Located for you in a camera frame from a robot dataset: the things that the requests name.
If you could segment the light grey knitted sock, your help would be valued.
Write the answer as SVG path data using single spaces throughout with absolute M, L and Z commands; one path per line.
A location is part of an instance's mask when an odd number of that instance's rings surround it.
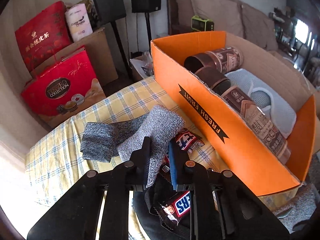
M 185 126 L 183 118 L 161 105 L 155 105 L 149 114 L 143 116 L 143 122 L 135 133 L 119 144 L 118 153 L 122 161 L 128 161 L 131 153 L 142 147 L 145 137 L 151 139 L 151 157 L 146 187 L 151 187 L 156 180 L 169 142 Z

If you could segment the white pink tissue pack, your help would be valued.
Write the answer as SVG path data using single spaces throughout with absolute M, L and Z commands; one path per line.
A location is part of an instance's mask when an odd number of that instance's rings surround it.
M 73 42 L 93 33 L 84 3 L 76 4 L 65 12 L 66 22 Z

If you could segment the brown jar near box front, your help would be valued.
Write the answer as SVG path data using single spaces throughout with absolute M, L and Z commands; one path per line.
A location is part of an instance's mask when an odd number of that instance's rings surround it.
M 290 158 L 287 138 L 276 125 L 238 86 L 213 67 L 202 67 L 196 73 L 211 90 L 219 94 L 245 121 L 257 138 L 275 155 L 282 164 Z

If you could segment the brown cardboard box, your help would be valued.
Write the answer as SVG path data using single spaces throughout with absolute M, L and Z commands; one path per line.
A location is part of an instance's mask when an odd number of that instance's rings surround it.
M 55 55 L 41 63 L 38 67 L 30 72 L 32 77 L 40 75 L 47 67 L 53 65 L 56 61 L 60 61 L 67 57 L 80 47 L 84 46 L 97 79 L 102 86 L 116 80 L 118 74 L 112 59 L 112 55 L 108 46 L 107 38 L 104 32 L 105 28 L 100 28 L 92 34 L 82 38 L 80 41 L 61 49 Z

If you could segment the orange fresh fruit cardboard box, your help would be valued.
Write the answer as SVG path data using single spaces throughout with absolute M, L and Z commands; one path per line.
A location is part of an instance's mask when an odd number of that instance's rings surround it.
M 184 67 L 187 57 L 226 46 L 238 48 L 242 67 L 273 88 L 296 112 L 282 164 L 240 115 Z M 224 31 L 172 35 L 151 42 L 156 82 L 195 124 L 226 165 L 257 195 L 295 189 L 319 146 L 319 94 L 306 79 L 259 46 Z

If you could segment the red Chinese tea gift bag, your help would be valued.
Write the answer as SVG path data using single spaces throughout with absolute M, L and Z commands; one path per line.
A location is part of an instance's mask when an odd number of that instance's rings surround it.
M 65 12 L 64 2 L 55 2 L 15 31 L 20 54 L 29 72 L 72 44 Z

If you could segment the brown jar at box back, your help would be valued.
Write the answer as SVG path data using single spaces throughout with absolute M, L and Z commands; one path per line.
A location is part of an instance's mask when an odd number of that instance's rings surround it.
M 241 50 L 236 47 L 225 47 L 189 56 L 183 66 L 194 74 L 202 67 L 213 67 L 226 74 L 239 68 L 243 61 Z

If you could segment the Snickers bar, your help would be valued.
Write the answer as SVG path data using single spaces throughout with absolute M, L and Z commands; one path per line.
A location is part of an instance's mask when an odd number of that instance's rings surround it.
M 191 154 L 195 148 L 204 146 L 202 138 L 187 128 L 181 129 L 176 134 L 175 141 L 181 150 L 189 154 Z
M 155 192 L 150 201 L 150 213 L 160 219 L 166 229 L 174 231 L 181 221 L 189 216 L 191 210 L 190 191 Z

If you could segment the red Ferrero Collection gift bag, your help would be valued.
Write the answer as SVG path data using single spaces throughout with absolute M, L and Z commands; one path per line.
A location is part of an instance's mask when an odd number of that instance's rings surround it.
M 21 96 L 51 128 L 106 98 L 84 46 L 29 81 Z

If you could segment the dark grey knitted sock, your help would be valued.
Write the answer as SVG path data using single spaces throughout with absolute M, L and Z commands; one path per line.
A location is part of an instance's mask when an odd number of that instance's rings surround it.
M 112 124 L 88 122 L 81 139 L 80 152 L 85 160 L 109 163 L 118 155 L 117 147 L 134 135 L 148 115 Z

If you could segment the yellow plaid bed sheet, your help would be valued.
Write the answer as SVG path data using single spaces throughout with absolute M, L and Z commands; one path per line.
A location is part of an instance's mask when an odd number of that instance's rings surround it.
M 121 163 L 117 153 L 111 152 L 109 162 L 85 160 L 81 141 L 88 122 L 112 124 L 118 129 L 119 143 L 139 129 L 142 118 L 153 106 L 162 105 L 185 120 L 189 131 L 202 135 L 154 77 L 134 83 L 95 105 L 72 116 L 38 141 L 25 157 L 25 172 L 35 200 L 51 207 L 89 170 L 105 172 Z

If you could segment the brown sofa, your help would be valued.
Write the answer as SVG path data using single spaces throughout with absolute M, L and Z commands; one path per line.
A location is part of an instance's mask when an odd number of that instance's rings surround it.
M 245 68 L 270 85 L 299 110 L 310 96 L 319 111 L 319 92 L 278 53 L 274 22 L 240 0 L 167 0 L 170 35 L 189 33 L 191 18 L 211 19 L 214 29 L 226 31 L 227 44 L 244 53 Z

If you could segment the white mesh cloth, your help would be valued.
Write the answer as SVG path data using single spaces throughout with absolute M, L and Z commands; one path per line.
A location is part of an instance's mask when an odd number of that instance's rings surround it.
M 243 68 L 226 76 L 255 102 L 285 138 L 289 137 L 296 123 L 296 112 L 273 88 Z

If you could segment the green portable radio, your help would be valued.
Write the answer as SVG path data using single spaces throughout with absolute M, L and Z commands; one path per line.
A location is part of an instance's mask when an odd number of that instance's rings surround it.
M 214 22 L 211 19 L 202 19 L 195 15 L 191 18 L 191 28 L 195 31 L 213 31 Z

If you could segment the black cloth item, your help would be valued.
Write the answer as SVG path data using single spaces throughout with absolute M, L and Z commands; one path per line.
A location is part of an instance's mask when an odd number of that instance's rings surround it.
M 166 229 L 161 225 L 159 217 L 150 213 L 150 201 L 153 200 L 154 193 L 162 190 L 174 191 L 172 184 L 158 175 L 151 187 L 143 192 L 135 192 L 133 195 L 133 208 L 143 230 L 150 239 L 189 239 L 190 213 L 174 231 Z

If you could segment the left black speaker on stand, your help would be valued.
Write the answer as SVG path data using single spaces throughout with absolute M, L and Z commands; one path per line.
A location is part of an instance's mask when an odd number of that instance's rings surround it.
M 121 54 L 122 61 L 128 77 L 133 80 L 132 70 L 129 67 L 128 60 L 120 39 L 116 20 L 126 17 L 124 0 L 93 0 L 100 23 L 102 25 L 110 23 L 116 38 L 116 42 Z

